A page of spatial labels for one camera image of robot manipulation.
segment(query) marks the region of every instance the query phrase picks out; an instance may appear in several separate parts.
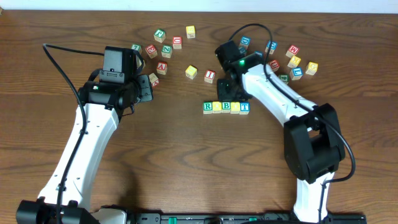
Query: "yellow block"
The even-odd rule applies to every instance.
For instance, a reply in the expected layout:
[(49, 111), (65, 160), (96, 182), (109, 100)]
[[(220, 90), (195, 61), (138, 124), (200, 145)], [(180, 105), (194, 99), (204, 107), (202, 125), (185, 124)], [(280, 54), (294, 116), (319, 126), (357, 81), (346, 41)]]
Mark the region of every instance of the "yellow block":
[(317, 70), (318, 70), (318, 64), (310, 62), (308, 63), (307, 68), (305, 69), (305, 73), (308, 75), (315, 75)]
[(221, 110), (222, 110), (221, 102), (214, 101), (213, 102), (213, 113), (221, 113)]
[(231, 102), (231, 114), (239, 114), (241, 112), (240, 102)]
[(198, 70), (197, 68), (195, 68), (194, 66), (190, 65), (186, 71), (185, 74), (188, 78), (193, 79), (195, 78), (195, 76), (198, 74)]
[(298, 56), (294, 55), (292, 57), (292, 59), (290, 59), (289, 64), (287, 65), (289, 68), (295, 68), (299, 65), (301, 61), (301, 58), (299, 58)]
[(187, 37), (195, 38), (195, 26), (187, 26)]

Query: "wood grain surface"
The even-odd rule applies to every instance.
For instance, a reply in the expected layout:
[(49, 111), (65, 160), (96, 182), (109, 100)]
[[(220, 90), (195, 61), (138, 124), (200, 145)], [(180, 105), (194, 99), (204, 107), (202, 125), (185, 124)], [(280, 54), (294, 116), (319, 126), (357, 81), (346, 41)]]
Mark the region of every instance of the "wood grain surface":
[[(398, 222), (398, 16), (364, 14), (3, 11), (0, 16), (0, 223), (15, 223), (22, 199), (35, 200), (69, 138), (76, 101), (42, 50), (43, 43), (103, 52), (105, 46), (154, 44), (158, 56), (144, 73), (159, 75), (154, 100), (122, 119), (104, 152), (91, 209), (119, 204), (165, 213), (255, 213), (291, 210), (296, 180), (283, 157), (282, 127), (257, 100), (249, 115), (203, 115), (216, 100), (205, 71), (224, 77), (214, 50), (240, 26), (259, 22), (274, 33), (277, 59), (287, 73), (286, 50), (300, 47), (300, 66), (319, 63), (314, 77), (289, 83), (318, 104), (335, 107), (356, 156), (355, 176), (332, 184), (331, 212), (364, 213), (368, 223)], [(185, 26), (197, 37), (187, 39)], [(157, 28), (183, 37), (172, 58), (160, 54)], [(257, 27), (249, 53), (264, 50)], [(75, 86), (103, 58), (50, 50)], [(184, 75), (193, 65), (198, 76)], [(345, 159), (335, 177), (349, 172)]]

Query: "black mount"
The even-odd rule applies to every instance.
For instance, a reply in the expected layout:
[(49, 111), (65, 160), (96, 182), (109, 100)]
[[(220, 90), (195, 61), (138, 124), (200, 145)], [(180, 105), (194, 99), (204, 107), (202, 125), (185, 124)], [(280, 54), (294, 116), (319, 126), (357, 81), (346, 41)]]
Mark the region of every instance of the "black mount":
[[(147, 75), (139, 75), (143, 63), (137, 68), (137, 58), (142, 60), (136, 50), (106, 47), (104, 68), (95, 70), (79, 89), (80, 101), (114, 108), (119, 120), (124, 109), (134, 112), (135, 104), (151, 101), (152, 85)], [(99, 82), (94, 82), (98, 75)]]
[(230, 40), (221, 44), (215, 51), (216, 57), (228, 78), (217, 80), (217, 95), (219, 101), (247, 101), (252, 98), (242, 85), (242, 74), (248, 69), (262, 63), (260, 56), (251, 54), (244, 56), (238, 46)]
[[(169, 215), (159, 213), (132, 213), (124, 208), (111, 205), (101, 208), (112, 208), (127, 213), (127, 222), (131, 224), (309, 224), (300, 222), (294, 212), (269, 212), (265, 214), (226, 214), (226, 215)], [(100, 224), (87, 210), (76, 206), (62, 207), (63, 224)], [(44, 203), (44, 199), (36, 202), (23, 200), (17, 211), (18, 224), (50, 224), (55, 205)], [(367, 224), (365, 215), (334, 215), (328, 214), (323, 224)]]
[[(340, 133), (335, 109), (329, 104), (316, 107), (313, 111), (328, 120)], [(308, 128), (319, 131), (310, 138)], [(345, 157), (343, 142), (326, 125), (312, 115), (293, 117), (284, 124), (285, 160), (289, 169), (300, 180), (309, 184), (328, 172), (338, 169)]]

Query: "alphabet block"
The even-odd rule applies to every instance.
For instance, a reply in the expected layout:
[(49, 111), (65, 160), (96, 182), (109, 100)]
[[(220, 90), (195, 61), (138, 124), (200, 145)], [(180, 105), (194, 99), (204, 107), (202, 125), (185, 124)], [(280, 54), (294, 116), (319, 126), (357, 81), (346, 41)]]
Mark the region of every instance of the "alphabet block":
[(222, 102), (222, 113), (230, 113), (231, 112), (231, 103), (230, 102)]
[[(136, 58), (137, 58), (137, 67), (140, 67), (141, 66), (141, 61), (139, 60), (139, 58), (137, 56), (136, 56)], [(144, 69), (145, 65), (146, 65), (145, 59), (142, 59), (142, 61), (144, 62), (144, 65), (142, 66), (142, 69)]]
[(216, 72), (207, 70), (205, 73), (205, 82), (213, 83), (214, 77), (216, 76)]
[(231, 114), (239, 114), (241, 112), (240, 102), (231, 102)]
[(219, 101), (213, 102), (213, 113), (221, 113), (222, 107)]
[(264, 54), (263, 54), (262, 52), (260, 52), (260, 51), (255, 51), (254, 53), (255, 53), (256, 55), (260, 56), (261, 59), (264, 58)]
[(282, 80), (286, 85), (289, 83), (289, 76), (288, 75), (279, 75), (279, 79)]
[(310, 62), (310, 63), (308, 63), (308, 65), (307, 65), (307, 67), (305, 69), (305, 73), (308, 74), (308, 75), (315, 75), (317, 70), (318, 70), (318, 64)]
[(190, 65), (186, 71), (185, 71), (185, 75), (190, 78), (190, 79), (194, 79), (196, 77), (196, 75), (198, 75), (198, 70), (197, 68), (195, 68), (194, 66)]
[(166, 39), (166, 32), (164, 32), (164, 30), (157, 29), (154, 34), (154, 37), (156, 41), (162, 43)]
[(292, 59), (290, 59), (289, 64), (287, 65), (289, 68), (295, 68), (299, 65), (301, 58), (296, 55), (293, 55)]
[(195, 26), (187, 26), (187, 37), (189, 39), (196, 37)]
[(271, 66), (271, 69), (272, 69), (273, 72), (278, 71), (278, 69), (280, 67), (280, 65), (279, 65), (277, 60), (272, 60), (268, 64), (269, 64), (269, 66)]
[(243, 36), (241, 42), (239, 43), (239, 46), (244, 47), (247, 50), (250, 44), (250, 40), (251, 39), (249, 37)]
[(239, 52), (241, 53), (241, 54), (243, 54), (244, 56), (246, 56), (246, 49), (244, 48), (244, 47), (240, 47), (239, 48)]
[(162, 56), (170, 58), (172, 57), (173, 49), (172, 46), (169, 45), (163, 45), (162, 47)]
[(290, 79), (291, 80), (299, 80), (303, 76), (303, 70), (300, 67), (293, 68), (290, 71)]
[[(267, 44), (267, 47), (266, 47), (266, 53), (268, 52), (268, 48), (269, 48), (270, 44), (271, 44), (271, 41), (268, 40), (268, 44)], [(278, 46), (278, 43), (272, 41), (271, 50), (270, 50), (269, 54), (273, 54), (277, 46)]]
[(294, 45), (291, 45), (290, 47), (289, 47), (289, 49), (287, 50), (287, 52), (286, 52), (286, 56), (288, 56), (288, 57), (293, 57), (294, 55), (297, 55), (297, 53), (299, 52), (299, 48), (298, 47), (296, 47), (296, 46), (294, 46)]
[(158, 74), (166, 75), (167, 73), (167, 63), (159, 62), (156, 67), (156, 71)]
[(173, 48), (182, 49), (182, 37), (173, 37)]
[(147, 54), (149, 55), (150, 58), (154, 58), (157, 56), (157, 50), (156, 50), (155, 46), (153, 46), (152, 44), (150, 46), (146, 47), (145, 51), (147, 52)]
[(152, 87), (155, 87), (156, 85), (159, 84), (159, 79), (157, 78), (157, 76), (154, 73), (149, 75), (149, 81), (150, 81), (150, 84), (152, 84)]
[(141, 45), (133, 44), (133, 45), (131, 46), (131, 48), (132, 48), (133, 50), (137, 50), (137, 51), (139, 52), (139, 54), (142, 54)]
[(241, 103), (241, 111), (239, 114), (249, 114), (250, 112), (250, 104), (249, 103)]
[(211, 102), (203, 103), (203, 114), (211, 114), (213, 113), (213, 104)]

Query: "black wire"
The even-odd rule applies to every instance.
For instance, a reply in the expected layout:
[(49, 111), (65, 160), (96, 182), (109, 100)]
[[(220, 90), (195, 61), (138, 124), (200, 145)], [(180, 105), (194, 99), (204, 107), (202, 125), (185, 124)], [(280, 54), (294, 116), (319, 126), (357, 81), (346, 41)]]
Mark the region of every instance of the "black wire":
[(67, 179), (67, 175), (70, 169), (70, 166), (72, 165), (73, 159), (75, 158), (76, 152), (79, 148), (79, 145), (81, 143), (81, 140), (83, 139), (83, 136), (86, 133), (86, 127), (87, 127), (87, 118), (86, 118), (86, 113), (85, 113), (85, 109), (79, 99), (79, 95), (78, 92), (76, 91), (75, 86), (73, 86), (73, 83), (70, 81), (70, 79), (68, 78), (67, 74), (65, 74), (65, 72), (61, 69), (61, 67), (58, 65), (58, 63), (54, 60), (54, 58), (50, 55), (50, 53), (47, 50), (47, 47), (53, 48), (53, 49), (59, 49), (59, 50), (66, 50), (69, 52), (74, 52), (74, 53), (79, 53), (79, 54), (90, 54), (90, 55), (100, 55), (100, 56), (104, 56), (104, 54), (102, 53), (97, 53), (97, 52), (87, 52), (87, 51), (82, 51), (82, 50), (73, 50), (73, 49), (68, 49), (65, 47), (59, 47), (59, 46), (55, 46), (55, 45), (50, 45), (50, 44), (43, 44), (43, 49), (45, 54), (47, 55), (47, 57), (50, 59), (50, 61), (53, 63), (53, 65), (55, 66), (55, 68), (57, 68), (57, 70), (61, 73), (62, 77), (65, 79), (65, 81), (68, 83), (69, 87), (72, 89), (73, 94), (75, 95), (76, 99), (77, 99), (77, 103), (79, 104), (80, 107), (80, 111), (81, 111), (81, 117), (83, 119), (83, 127), (80, 130), (80, 135), (79, 138), (77, 139), (77, 142), (75, 144), (75, 147), (73, 148), (73, 151), (70, 155), (70, 158), (68, 160), (67, 165), (65, 166), (65, 170), (63, 171), (62, 174), (62, 178), (61, 178), (61, 182), (58, 186), (58, 197), (57, 197), (57, 206), (56, 206), (56, 218), (57, 218), (57, 223), (61, 224), (61, 203), (62, 203), (62, 194), (63, 194), (63, 190), (65, 188), (65, 181)]
[(267, 55), (264, 59), (264, 73), (266, 75), (267, 81), (270, 81), (270, 83), (278, 90), (280, 91), (284, 96), (286, 96), (286, 98), (288, 98), (289, 100), (291, 100), (293, 103), (295, 103), (297, 106), (299, 106), (301, 109), (307, 111), (310, 115), (314, 116), (315, 118), (317, 118), (321, 123), (325, 124), (326, 126), (328, 126), (342, 141), (343, 144), (345, 146), (345, 148), (347, 148), (347, 152), (349, 154), (349, 157), (351, 159), (351, 171), (349, 172), (349, 174), (346, 177), (342, 177), (342, 178), (338, 178), (338, 179), (331, 179), (331, 180), (325, 180), (322, 183), (322, 192), (321, 192), (321, 200), (320, 200), (320, 204), (319, 204), (319, 223), (321, 223), (322, 221), (322, 204), (323, 204), (323, 197), (325, 195), (325, 189), (326, 189), (326, 184), (329, 183), (334, 183), (334, 182), (342, 182), (342, 181), (346, 181), (348, 179), (350, 179), (354, 173), (355, 173), (355, 169), (356, 169), (356, 165), (355, 165), (355, 157), (353, 154), (353, 151), (351, 150), (351, 147), (349, 146), (348, 142), (346, 141), (346, 139), (343, 137), (343, 135), (341, 135), (337, 129), (328, 121), (323, 119), (320, 115), (316, 114), (315, 112), (313, 112), (311, 109), (308, 109), (306, 106), (304, 106), (303, 104), (301, 104), (299, 102), (299, 100), (295, 100), (293, 97), (291, 97), (289, 94), (287, 94), (283, 89), (281, 89), (278, 85), (275, 84), (275, 82), (271, 79), (271, 75), (267, 73), (267, 61), (268, 61), (268, 56), (269, 56), (269, 52), (271, 51), (271, 46), (272, 46), (272, 33), (271, 31), (268, 29), (268, 27), (262, 25), (262, 24), (247, 24), (245, 26), (242, 26), (241, 28), (239, 28), (237, 31), (234, 32), (234, 34), (232, 34), (232, 36), (229, 38), (229, 40), (231, 40), (239, 31), (241, 31), (242, 29), (249, 27), (249, 26), (259, 26), (264, 28), (265, 30), (268, 31), (269, 34), (269, 38), (270, 38), (270, 46), (268, 48), (267, 51)]

